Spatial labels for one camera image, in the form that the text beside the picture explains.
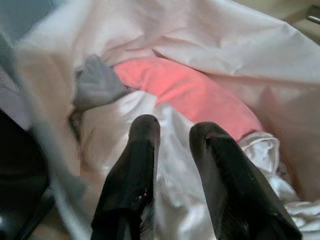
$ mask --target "white sheet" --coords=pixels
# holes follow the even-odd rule
[[[320,198],[320,47],[285,22],[228,0],[71,0],[17,53],[35,121],[49,120],[73,175],[79,146],[66,118],[75,69],[90,54],[108,65],[162,56],[238,95],[279,138],[299,196]]]
[[[92,184],[96,196],[87,207],[95,209],[106,176],[126,147],[131,123],[142,114],[151,114],[161,126],[155,186],[155,222],[160,239],[216,239],[189,147],[194,124],[168,104],[156,107],[156,101],[157,97],[149,93],[135,91],[115,103],[85,112],[80,144],[85,170],[81,176]],[[255,132],[239,145],[262,171],[302,234],[319,237],[320,202],[300,202],[293,188],[277,175],[279,141],[269,133]]]

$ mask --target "black object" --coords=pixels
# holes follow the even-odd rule
[[[217,239],[302,239],[263,174],[220,126],[198,123],[189,141]]]
[[[146,228],[153,218],[159,144],[158,120],[152,115],[137,117],[105,180],[91,223],[92,240],[139,240],[141,233],[150,233]]]
[[[25,240],[53,206],[39,145],[0,110],[0,240]]]

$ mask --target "white fabric fold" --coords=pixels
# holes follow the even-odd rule
[[[161,126],[155,187],[160,239],[215,239],[201,179],[189,147],[189,132],[194,124],[168,104],[156,107],[156,101],[157,97],[149,93],[135,91],[115,103],[85,112],[81,152],[89,170],[83,172],[82,177],[88,177],[99,196],[108,172],[127,144],[131,123],[139,115],[152,114]],[[239,145],[262,171],[302,234],[320,236],[317,231],[320,202],[300,202],[290,184],[277,175],[279,140],[270,133],[255,132],[239,141]]]

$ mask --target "shiny fabric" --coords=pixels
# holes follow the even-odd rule
[[[74,110],[75,70],[91,54],[109,66],[163,57],[237,95],[280,140],[298,195],[320,198],[320,48],[283,21],[229,0],[70,0],[33,27],[16,53],[32,120],[47,123],[37,138],[47,146],[50,168],[65,169],[55,176],[60,182],[64,174],[81,172],[79,145],[67,121]],[[39,137],[48,126],[51,131]],[[54,188],[71,236],[83,239],[90,230],[78,213],[88,205],[76,209],[74,199],[64,197],[73,191],[62,184]]]
[[[81,173],[96,189],[122,154],[133,120],[154,115],[161,126],[157,166],[155,215],[160,239],[214,239],[201,180],[189,149],[193,123],[170,105],[156,107],[157,98],[135,91],[115,103],[85,112],[81,128]]]

